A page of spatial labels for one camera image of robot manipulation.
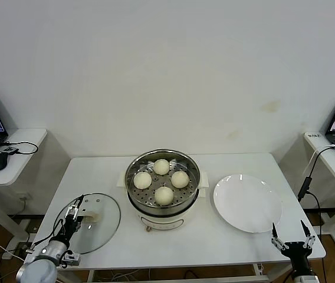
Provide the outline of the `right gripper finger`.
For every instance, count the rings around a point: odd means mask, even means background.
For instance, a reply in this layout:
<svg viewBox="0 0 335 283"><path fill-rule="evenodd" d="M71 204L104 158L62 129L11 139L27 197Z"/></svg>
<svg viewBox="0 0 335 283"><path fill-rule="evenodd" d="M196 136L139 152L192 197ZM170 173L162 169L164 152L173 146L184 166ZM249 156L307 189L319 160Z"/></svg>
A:
<svg viewBox="0 0 335 283"><path fill-rule="evenodd" d="M274 223L272 223L271 242L279 251L285 251L288 249L288 246L278 237L277 230L276 230Z"/></svg>
<svg viewBox="0 0 335 283"><path fill-rule="evenodd" d="M310 233L309 228L305 225L305 223L302 220L300 220L300 222L301 222L303 232L306 236L306 239L305 239L304 244L303 244L303 248L304 249L312 249L314 241L316 240L316 237Z"/></svg>

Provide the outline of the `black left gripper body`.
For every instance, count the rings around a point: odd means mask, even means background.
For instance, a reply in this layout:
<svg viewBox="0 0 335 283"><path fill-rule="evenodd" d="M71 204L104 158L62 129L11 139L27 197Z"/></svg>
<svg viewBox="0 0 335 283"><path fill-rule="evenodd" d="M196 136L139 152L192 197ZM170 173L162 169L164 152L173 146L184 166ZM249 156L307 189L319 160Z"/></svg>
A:
<svg viewBox="0 0 335 283"><path fill-rule="evenodd" d="M70 241L73 234L76 233L81 226L82 218L77 219L65 219L63 227L57 234L57 239L59 241Z"/></svg>

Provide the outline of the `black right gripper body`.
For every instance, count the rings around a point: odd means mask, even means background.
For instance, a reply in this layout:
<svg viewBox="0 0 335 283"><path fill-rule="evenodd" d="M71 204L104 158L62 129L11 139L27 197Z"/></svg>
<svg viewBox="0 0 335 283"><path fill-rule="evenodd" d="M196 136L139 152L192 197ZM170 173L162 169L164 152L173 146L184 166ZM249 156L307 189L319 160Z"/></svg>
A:
<svg viewBox="0 0 335 283"><path fill-rule="evenodd" d="M304 242L286 242L281 253L290 259L293 268L292 277L314 276L307 257L311 255L312 249L304 247Z"/></svg>

